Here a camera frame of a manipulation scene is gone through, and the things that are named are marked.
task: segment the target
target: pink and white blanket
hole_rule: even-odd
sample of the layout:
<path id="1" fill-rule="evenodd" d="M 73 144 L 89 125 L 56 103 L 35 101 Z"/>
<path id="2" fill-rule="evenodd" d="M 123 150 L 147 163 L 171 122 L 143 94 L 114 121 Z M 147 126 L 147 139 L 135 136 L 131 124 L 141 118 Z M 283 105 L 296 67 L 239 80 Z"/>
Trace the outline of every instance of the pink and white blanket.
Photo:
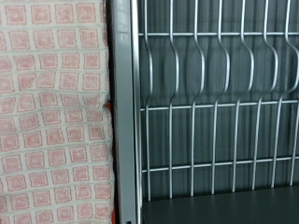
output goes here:
<path id="1" fill-rule="evenodd" d="M 0 0 L 0 223 L 111 223 L 103 0 Z"/>

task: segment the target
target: cage bars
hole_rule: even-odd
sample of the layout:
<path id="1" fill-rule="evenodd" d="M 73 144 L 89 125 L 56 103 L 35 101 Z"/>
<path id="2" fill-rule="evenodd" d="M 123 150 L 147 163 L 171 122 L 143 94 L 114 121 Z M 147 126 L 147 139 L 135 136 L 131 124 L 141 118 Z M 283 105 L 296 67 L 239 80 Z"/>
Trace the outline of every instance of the cage bars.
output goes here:
<path id="1" fill-rule="evenodd" d="M 169 183 L 169 198 L 173 197 L 173 170 L 183 170 L 183 169 L 190 169 L 191 171 L 191 179 L 190 179 L 190 195 L 194 195 L 194 169 L 195 168 L 202 168 L 202 167 L 211 167 L 211 194 L 215 193 L 215 170 L 216 166 L 223 166 L 223 165 L 233 165 L 233 174 L 232 174 L 232 192 L 235 192 L 235 181 L 236 181 L 236 166 L 238 164 L 252 164 L 252 179 L 251 179 L 251 188 L 255 189 L 255 179 L 256 179 L 256 169 L 257 163 L 261 162 L 272 162 L 272 177 L 271 177 L 271 187 L 275 186 L 275 174 L 276 174 L 276 166 L 277 161 L 291 161 L 291 177 L 290 177 L 290 186 L 293 184 L 293 176 L 294 176 L 294 166 L 295 160 L 299 159 L 299 156 L 296 156 L 296 148 L 297 148 L 297 134 L 298 134 L 298 122 L 299 122 L 299 101 L 298 100 L 283 100 L 287 94 L 295 91 L 298 86 L 299 81 L 299 51 L 298 49 L 290 42 L 289 36 L 290 35 L 299 35 L 299 32 L 289 32 L 289 19 L 290 19 L 290 7 L 292 0 L 288 0 L 287 11 L 286 11 L 286 19 L 285 19 L 285 32 L 267 32 L 267 24 L 268 24 L 268 10 L 269 10 L 269 0 L 265 0 L 265 9 L 263 15 L 263 31 L 262 32 L 245 32 L 244 24 L 245 24 L 245 15 L 246 15 L 246 0 L 242 1 L 242 10 L 241 10 L 241 27 L 240 32 L 222 32 L 221 25 L 222 25 L 222 0 L 219 0 L 219 13 L 218 13 L 218 32 L 203 32 L 198 33 L 198 0 L 194 0 L 195 8 L 194 8 L 194 26 L 193 26 L 193 33 L 175 33 L 174 32 L 174 1 L 169 0 L 169 8 L 170 8 L 170 24 L 169 24 L 169 33 L 150 33 L 148 30 L 148 1 L 144 1 L 144 33 L 139 33 L 140 38 L 144 38 L 144 43 L 146 47 L 146 51 L 148 54 L 149 60 L 149 94 L 146 98 L 145 108 L 140 108 L 140 112 L 145 112 L 145 126 L 146 126 L 146 154 L 147 154 L 147 165 L 146 169 L 142 170 L 142 173 L 147 173 L 147 188 L 148 188 L 148 200 L 151 200 L 151 193 L 150 193 L 150 173 L 151 172 L 162 172 L 167 171 L 169 174 L 168 183 Z M 264 97 L 267 94 L 270 94 L 275 89 L 276 85 L 278 84 L 278 53 L 276 49 L 271 46 L 268 42 L 268 36 L 280 36 L 284 35 L 285 41 L 287 45 L 295 52 L 297 57 L 297 72 L 296 72 L 296 80 L 291 88 L 287 91 L 284 91 L 278 101 L 264 101 Z M 153 60 L 152 54 L 149 44 L 149 37 L 155 36 L 165 36 L 169 37 L 169 42 L 171 49 L 173 51 L 175 57 L 175 90 L 169 100 L 168 106 L 152 106 L 150 107 L 150 99 L 152 98 L 153 94 Z M 192 99 L 192 105 L 174 105 L 174 99 L 178 94 L 179 88 L 179 57 L 178 57 L 178 50 L 176 48 L 174 37 L 175 36 L 190 36 L 193 37 L 194 45 L 197 48 L 199 55 L 200 55 L 200 64 L 201 64 L 201 71 L 197 72 L 196 77 L 198 78 L 198 85 L 199 90 L 195 94 Z M 197 104 L 197 101 L 200 99 L 200 95 L 204 91 L 205 88 L 205 54 L 200 46 L 200 41 L 198 40 L 199 36 L 216 36 L 218 38 L 218 43 L 221 50 L 224 52 L 226 66 L 225 71 L 223 74 L 225 76 L 224 87 L 221 93 L 219 93 L 214 101 L 214 104 L 206 104 L 200 105 Z M 247 51 L 250 59 L 250 69 L 249 69 L 249 83 L 245 91 L 240 93 L 237 97 L 236 103 L 228 103 L 228 104 L 219 104 L 219 99 L 227 92 L 229 83 L 230 83 L 230 55 L 228 50 L 223 46 L 222 37 L 223 36 L 239 36 L 241 40 L 241 44 L 243 48 Z M 258 102 L 244 102 L 241 103 L 242 97 L 249 93 L 252 90 L 253 79 L 254 79 L 254 55 L 252 49 L 245 41 L 245 36 L 262 36 L 263 42 L 265 46 L 271 51 L 272 57 L 274 60 L 274 73 L 272 76 L 271 87 L 264 91 L 260 97 Z M 279 136 L 279 122 L 280 122 L 280 114 L 281 114 L 281 107 L 283 104 L 297 104 L 297 114 L 296 114 L 296 124 L 294 128 L 294 143 L 292 148 L 292 156 L 286 157 L 278 157 L 278 136 Z M 258 149 L 259 149 L 259 132 L 260 132 L 260 119 L 261 119 L 261 109 L 263 105 L 278 105 L 277 111 L 277 119 L 276 119 L 276 131 L 275 131 L 275 146 L 274 146 L 274 156 L 273 158 L 264 158 L 258 159 Z M 254 152 L 252 155 L 252 160 L 237 160 L 237 151 L 239 150 L 237 146 L 238 141 L 238 125 L 239 125 L 239 110 L 241 106 L 257 106 L 256 112 L 256 123 L 255 123 L 255 136 L 254 136 Z M 216 150 L 217 150 L 217 115 L 218 115 L 218 108 L 219 107 L 235 107 L 235 128 L 234 128 L 234 148 L 233 148 L 233 160 L 232 161 L 216 161 Z M 213 127 L 212 127 L 212 160 L 211 162 L 206 163 L 195 163 L 194 162 L 194 151 L 195 151 L 195 115 L 196 109 L 199 108 L 213 108 Z M 192 112 L 191 115 L 191 152 L 190 152 L 190 164 L 181 164 L 181 165 L 173 165 L 173 111 L 178 109 L 190 109 Z M 150 111 L 161 111 L 161 110 L 168 110 L 168 166 L 167 167 L 150 167 Z"/>

